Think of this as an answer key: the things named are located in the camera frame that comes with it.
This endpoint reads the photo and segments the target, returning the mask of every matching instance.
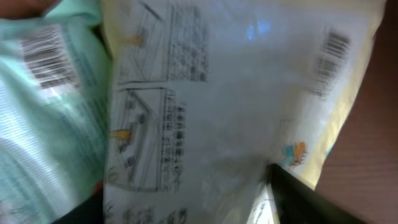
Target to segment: barcode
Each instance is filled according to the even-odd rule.
[[[43,90],[58,86],[78,88],[76,71],[60,31],[60,26],[51,25],[21,40],[22,58]]]
[[[315,69],[315,83],[310,92],[319,97],[326,97],[339,79],[339,73],[346,61],[350,46],[348,37],[330,31],[318,55]]]

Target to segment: blurry background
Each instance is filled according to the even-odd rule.
[[[56,0],[0,0],[0,17],[39,16]],[[386,15],[356,103],[317,191],[369,223],[398,223],[398,2]]]

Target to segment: plastic package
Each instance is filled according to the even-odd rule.
[[[246,223],[267,162],[315,187],[384,1],[103,3],[106,221]],[[266,214],[259,192],[249,223]]]
[[[103,178],[110,61],[96,1],[0,20],[0,222],[50,223]]]

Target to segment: black object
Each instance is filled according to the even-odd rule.
[[[104,223],[103,218],[103,191],[99,190],[91,198],[73,209],[53,224],[80,224],[80,223]]]
[[[278,165],[267,166],[266,181],[271,185],[280,224],[362,224],[309,189]]]

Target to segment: instruction diagram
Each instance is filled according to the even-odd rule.
[[[169,212],[159,214],[156,212],[158,209],[155,205],[142,208],[136,204],[131,204],[112,212],[110,211],[113,207],[110,207],[110,205],[112,204],[109,202],[105,205],[108,223],[187,224],[187,208],[171,209]]]
[[[183,136],[175,93],[165,88],[127,89],[118,93],[117,129],[111,131],[108,182],[132,191],[169,191],[175,185],[175,154]]]
[[[134,44],[119,65],[119,83],[208,79],[208,28],[194,5],[170,4],[164,15],[141,2]]]
[[[146,3],[140,2],[138,7],[141,15],[135,39],[139,37],[141,41],[126,48],[119,82],[161,82],[165,80],[163,74],[152,71],[164,35],[164,20]]]

